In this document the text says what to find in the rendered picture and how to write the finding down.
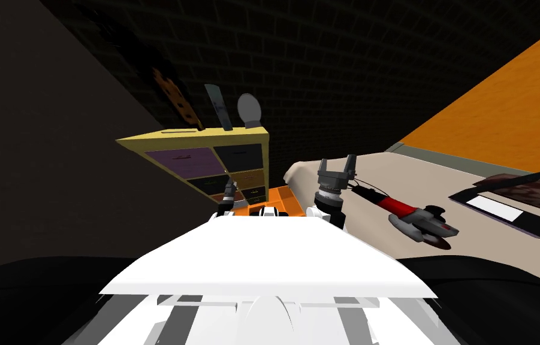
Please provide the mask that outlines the red and grey power tool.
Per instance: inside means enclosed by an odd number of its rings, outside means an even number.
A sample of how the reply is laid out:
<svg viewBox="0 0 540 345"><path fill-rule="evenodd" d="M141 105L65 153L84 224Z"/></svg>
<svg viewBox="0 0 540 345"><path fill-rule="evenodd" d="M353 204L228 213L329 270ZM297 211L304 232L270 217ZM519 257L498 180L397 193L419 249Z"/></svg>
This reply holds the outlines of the red and grey power tool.
<svg viewBox="0 0 540 345"><path fill-rule="evenodd" d="M409 239L441 250L451 249L446 238L456 236L458 230L447 224L442 217L444 208L437 205L417 208L361 184L348 184L348 186L358 196L388 211L389 222Z"/></svg>

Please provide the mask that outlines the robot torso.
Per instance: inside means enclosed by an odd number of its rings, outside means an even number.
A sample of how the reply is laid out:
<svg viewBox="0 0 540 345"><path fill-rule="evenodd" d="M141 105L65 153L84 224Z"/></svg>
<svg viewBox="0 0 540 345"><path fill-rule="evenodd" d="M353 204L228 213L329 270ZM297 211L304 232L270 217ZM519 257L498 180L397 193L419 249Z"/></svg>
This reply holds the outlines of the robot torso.
<svg viewBox="0 0 540 345"><path fill-rule="evenodd" d="M464 345L420 278L316 210L212 216L101 294L61 345Z"/></svg>

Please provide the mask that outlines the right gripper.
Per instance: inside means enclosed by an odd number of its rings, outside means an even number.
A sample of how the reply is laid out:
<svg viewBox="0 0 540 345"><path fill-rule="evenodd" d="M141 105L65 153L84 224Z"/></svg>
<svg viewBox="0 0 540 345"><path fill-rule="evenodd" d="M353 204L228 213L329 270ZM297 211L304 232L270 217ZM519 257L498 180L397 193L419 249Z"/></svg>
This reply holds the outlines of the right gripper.
<svg viewBox="0 0 540 345"><path fill-rule="evenodd" d="M346 190L349 182L352 181L356 174L357 156L349 154L346 157L344 171L327 171L327 159L321 159L319 165L318 183L319 189L329 193L340 193L341 190Z"/></svg>

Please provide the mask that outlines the beige table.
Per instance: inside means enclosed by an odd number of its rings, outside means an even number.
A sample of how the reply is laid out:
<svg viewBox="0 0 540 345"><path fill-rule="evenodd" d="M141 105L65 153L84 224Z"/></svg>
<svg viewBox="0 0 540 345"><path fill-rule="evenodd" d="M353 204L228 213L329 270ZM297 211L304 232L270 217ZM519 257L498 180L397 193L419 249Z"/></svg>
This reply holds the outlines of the beige table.
<svg viewBox="0 0 540 345"><path fill-rule="evenodd" d="M318 190L317 171L320 161L296 162L283 179L301 207L312 206ZM449 225L459 230L458 236L447 239L451 250L441 250L416 243L388 221L389 213L350 190L342 192L342 211L346 214L348 232L394 257L464 255L500 262L540 277L540 239L511 228L448 197L472 187L482 177L435 165L396 153L374 153L358 156L356 178L368 182L392 198L413 207L437 205ZM540 208L495 195L482 195L540 216Z"/></svg>

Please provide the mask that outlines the black book with white label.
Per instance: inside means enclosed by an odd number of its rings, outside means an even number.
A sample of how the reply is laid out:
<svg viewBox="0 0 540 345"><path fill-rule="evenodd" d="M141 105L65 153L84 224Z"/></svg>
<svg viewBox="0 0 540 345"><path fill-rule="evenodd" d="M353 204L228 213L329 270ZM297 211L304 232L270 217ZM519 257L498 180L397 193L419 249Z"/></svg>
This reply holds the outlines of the black book with white label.
<svg viewBox="0 0 540 345"><path fill-rule="evenodd" d="M448 198L533 238L540 239L540 216L536 214L490 199L472 190L464 190Z"/></svg>

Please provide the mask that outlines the yellow cabinet with dark drawers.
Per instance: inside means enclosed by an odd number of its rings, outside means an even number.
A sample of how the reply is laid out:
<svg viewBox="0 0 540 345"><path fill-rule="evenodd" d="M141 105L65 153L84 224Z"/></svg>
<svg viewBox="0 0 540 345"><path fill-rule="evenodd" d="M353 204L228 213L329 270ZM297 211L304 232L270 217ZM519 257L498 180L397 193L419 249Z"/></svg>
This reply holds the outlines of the yellow cabinet with dark drawers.
<svg viewBox="0 0 540 345"><path fill-rule="evenodd" d="M204 196L219 202L228 180L236 182L234 200L242 205L267 201L269 133L261 126L259 101L244 93L237 102L245 124L234 127L217 85L205 89L221 127L164 129L117 142Z"/></svg>

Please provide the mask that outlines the orange box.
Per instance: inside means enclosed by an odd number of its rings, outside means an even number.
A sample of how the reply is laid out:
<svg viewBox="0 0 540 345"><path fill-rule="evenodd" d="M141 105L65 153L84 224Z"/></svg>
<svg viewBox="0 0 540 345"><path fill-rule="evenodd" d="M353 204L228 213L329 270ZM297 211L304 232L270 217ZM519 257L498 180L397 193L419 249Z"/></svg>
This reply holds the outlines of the orange box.
<svg viewBox="0 0 540 345"><path fill-rule="evenodd" d="M281 186L269 190L268 201L248 205L245 200L234 204L232 209L236 216L249 216L258 214L264 207L274 207L278 212L286 212L291 217L305 217L301 205L288 186Z"/></svg>

